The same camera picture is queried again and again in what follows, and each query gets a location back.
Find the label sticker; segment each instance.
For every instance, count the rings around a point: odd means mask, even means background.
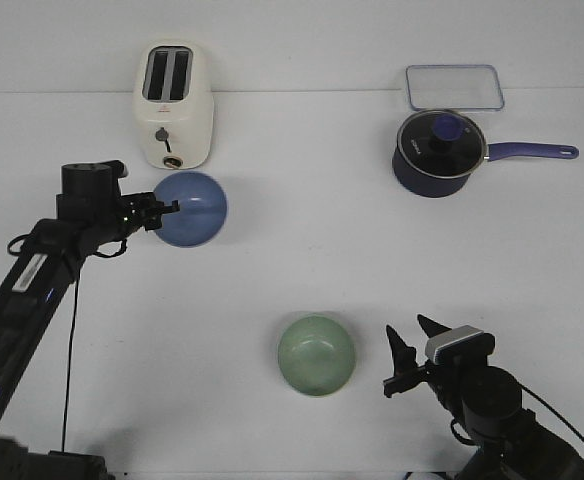
[[[36,277],[36,274],[39,273],[39,270],[43,266],[43,262],[48,256],[45,253],[35,253],[32,255],[32,258],[28,262],[28,265],[23,270],[23,273],[19,276],[14,287],[12,287],[13,292],[23,293],[28,288],[30,288],[30,284]]]

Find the green bowl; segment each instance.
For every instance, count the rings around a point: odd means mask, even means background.
[[[323,315],[309,315],[290,325],[279,341],[279,368],[299,392],[321,397],[347,383],[356,364],[348,332]]]

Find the white wall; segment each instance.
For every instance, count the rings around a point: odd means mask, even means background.
[[[200,43],[215,90],[391,89],[455,62],[584,86],[584,0],[0,0],[0,92],[131,91],[162,37]]]

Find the white tabletop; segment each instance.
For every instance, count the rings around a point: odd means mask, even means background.
[[[460,468],[472,450],[426,386],[382,393],[385,325],[422,352],[417,313],[493,333],[491,363],[584,433],[584,89],[505,95],[504,111],[473,116],[489,142],[573,144],[580,158],[485,164],[428,199],[392,173],[401,91],[215,93],[200,170],[224,188],[227,222],[198,248],[137,233],[123,257],[88,260],[68,449],[119,472]],[[6,243],[54,216],[61,165],[119,158],[123,193],[170,173],[145,162],[131,110],[130,94],[0,94],[0,282]],[[358,351],[325,398],[276,365],[282,330],[308,312],[342,321]],[[67,295],[0,426],[32,451],[59,447],[70,313]]]

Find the pot lid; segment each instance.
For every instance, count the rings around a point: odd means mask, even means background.
[[[414,168],[439,178],[469,175],[487,154],[479,127],[451,110],[424,110],[409,117],[399,130],[397,147]]]

